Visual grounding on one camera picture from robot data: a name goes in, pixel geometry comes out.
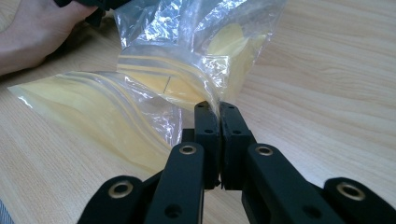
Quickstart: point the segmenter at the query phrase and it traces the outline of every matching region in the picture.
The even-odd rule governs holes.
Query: human hand
[[[14,21],[0,34],[0,75],[42,63],[95,10],[76,1],[58,7],[53,0],[21,0]]]

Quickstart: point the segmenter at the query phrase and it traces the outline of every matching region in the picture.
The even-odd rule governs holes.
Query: screw hole
[[[190,155],[190,154],[194,154],[197,151],[197,149],[192,146],[184,146],[179,151],[184,155]]]
[[[114,192],[116,192],[116,193],[123,193],[123,192],[125,192],[126,190],[128,190],[128,186],[127,185],[118,185],[118,186],[116,186],[115,188],[114,188]]]
[[[362,201],[366,198],[366,195],[363,191],[345,182],[338,184],[337,190],[342,195],[355,201]]]
[[[321,218],[321,212],[314,206],[308,205],[303,207],[303,211],[308,217]]]
[[[165,215],[169,218],[178,218],[181,216],[181,207],[177,204],[170,204],[165,208]]]
[[[274,151],[269,147],[256,147],[256,151],[263,156],[271,156]]]
[[[132,192],[134,186],[128,180],[122,180],[115,183],[108,190],[108,195],[114,199],[120,199]]]

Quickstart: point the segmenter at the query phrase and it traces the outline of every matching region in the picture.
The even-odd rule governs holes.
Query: wood grain surface
[[[18,1],[0,2],[0,29]],[[289,0],[236,105],[259,142],[278,147],[310,182],[360,181],[396,206],[396,2]],[[44,64],[0,79],[0,199],[16,223],[76,223],[128,164],[38,116],[7,87],[67,71],[114,71],[109,16],[82,25]],[[240,193],[205,195],[204,223],[247,223]]]

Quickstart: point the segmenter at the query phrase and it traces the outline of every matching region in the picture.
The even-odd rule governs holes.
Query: light wooden surface
[[[17,4],[0,2],[0,29]],[[356,179],[393,206],[395,11],[393,0],[289,0],[236,102],[257,140],[278,147],[308,181]],[[115,70],[120,41],[111,18],[77,30],[69,46],[0,81],[0,199],[16,223],[75,223],[102,183],[134,174],[8,92],[67,71]],[[204,223],[246,223],[239,197],[208,192]]]

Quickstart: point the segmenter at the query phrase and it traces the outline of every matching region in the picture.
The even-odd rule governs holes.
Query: transparent plastic bag
[[[40,115],[154,174],[181,137],[182,110],[118,73],[70,72],[9,88]]]
[[[123,47],[118,71],[155,86],[156,93],[187,109],[199,103],[198,99],[207,100],[213,108],[219,100],[233,102],[245,75],[270,40],[285,3],[132,1],[115,11]],[[178,71],[177,75],[153,73],[165,67]],[[168,91],[168,80],[174,80],[179,88]]]
[[[10,90],[153,175],[191,128],[196,104],[218,114],[219,101],[233,101],[285,2],[134,0],[115,11],[118,72],[70,72]]]

